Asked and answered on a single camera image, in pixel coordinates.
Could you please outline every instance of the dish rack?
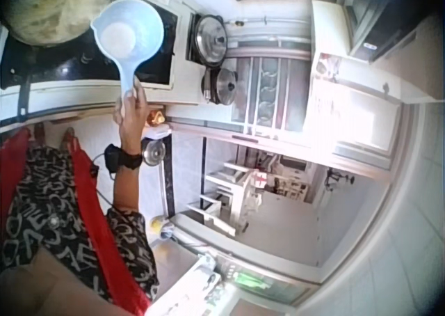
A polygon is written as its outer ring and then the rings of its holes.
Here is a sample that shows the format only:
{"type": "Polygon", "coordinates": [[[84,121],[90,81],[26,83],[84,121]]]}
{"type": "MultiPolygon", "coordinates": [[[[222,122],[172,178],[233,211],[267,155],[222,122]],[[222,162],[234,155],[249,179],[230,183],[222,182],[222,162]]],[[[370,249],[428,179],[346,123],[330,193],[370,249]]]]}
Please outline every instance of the dish rack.
{"type": "Polygon", "coordinates": [[[236,71],[232,122],[243,125],[245,134],[277,139],[282,131],[302,131],[309,96],[309,60],[237,58],[236,71]]]}

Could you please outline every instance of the cabinet handle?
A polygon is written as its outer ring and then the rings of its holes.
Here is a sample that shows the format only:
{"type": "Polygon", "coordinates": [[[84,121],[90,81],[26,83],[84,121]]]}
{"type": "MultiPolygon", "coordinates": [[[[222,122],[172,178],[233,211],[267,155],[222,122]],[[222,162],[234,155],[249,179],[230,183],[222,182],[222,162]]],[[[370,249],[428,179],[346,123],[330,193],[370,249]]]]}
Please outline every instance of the cabinet handle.
{"type": "Polygon", "coordinates": [[[242,137],[242,136],[238,136],[238,135],[232,135],[232,138],[235,140],[242,140],[242,141],[247,141],[247,142],[252,142],[252,143],[258,143],[258,140],[249,139],[248,137],[242,137]]]}

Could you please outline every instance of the black and white patterned clothing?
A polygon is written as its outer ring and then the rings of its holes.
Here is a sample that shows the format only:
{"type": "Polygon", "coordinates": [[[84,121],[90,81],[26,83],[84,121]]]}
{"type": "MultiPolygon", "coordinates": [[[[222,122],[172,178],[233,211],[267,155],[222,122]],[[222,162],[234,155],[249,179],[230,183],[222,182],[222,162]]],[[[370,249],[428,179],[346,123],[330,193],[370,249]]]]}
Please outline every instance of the black and white patterned clothing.
{"type": "MultiPolygon", "coordinates": [[[[159,282],[143,215],[112,207],[106,218],[127,268],[153,300],[159,282]]],[[[2,269],[29,264],[44,247],[85,285],[113,302],[77,206],[68,152],[49,147],[28,149],[24,177],[9,209],[3,241],[2,269]]]]}

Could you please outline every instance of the plastic ladle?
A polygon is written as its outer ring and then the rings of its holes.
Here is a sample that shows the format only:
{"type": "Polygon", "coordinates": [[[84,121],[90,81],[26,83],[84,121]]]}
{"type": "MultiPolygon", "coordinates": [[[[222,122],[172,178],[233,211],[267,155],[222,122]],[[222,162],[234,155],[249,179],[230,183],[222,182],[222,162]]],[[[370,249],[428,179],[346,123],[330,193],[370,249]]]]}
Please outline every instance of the plastic ladle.
{"type": "Polygon", "coordinates": [[[101,52],[119,69],[123,98],[133,89],[136,68],[161,48],[162,19],[153,6],[144,1],[117,0],[91,22],[91,28],[101,52]]]}

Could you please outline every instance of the gas stove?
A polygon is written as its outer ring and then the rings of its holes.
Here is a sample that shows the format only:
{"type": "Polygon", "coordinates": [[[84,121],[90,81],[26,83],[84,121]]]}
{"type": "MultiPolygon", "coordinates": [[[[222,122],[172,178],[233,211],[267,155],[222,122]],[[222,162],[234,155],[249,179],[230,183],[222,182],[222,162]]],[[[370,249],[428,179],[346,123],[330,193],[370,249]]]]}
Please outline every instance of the gas stove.
{"type": "MultiPolygon", "coordinates": [[[[147,0],[143,1],[152,5],[161,16],[165,38],[158,53],[138,67],[136,76],[144,83],[168,86],[178,17],[147,0]]],[[[30,55],[33,55],[32,48],[35,47],[25,45],[11,35],[8,36],[0,66],[2,89],[24,84],[26,72],[30,69],[29,59],[30,55]]],[[[31,67],[32,84],[86,79],[119,80],[118,68],[112,60],[100,52],[92,29],[61,45],[38,48],[33,57],[35,57],[35,65],[31,67]]]]}

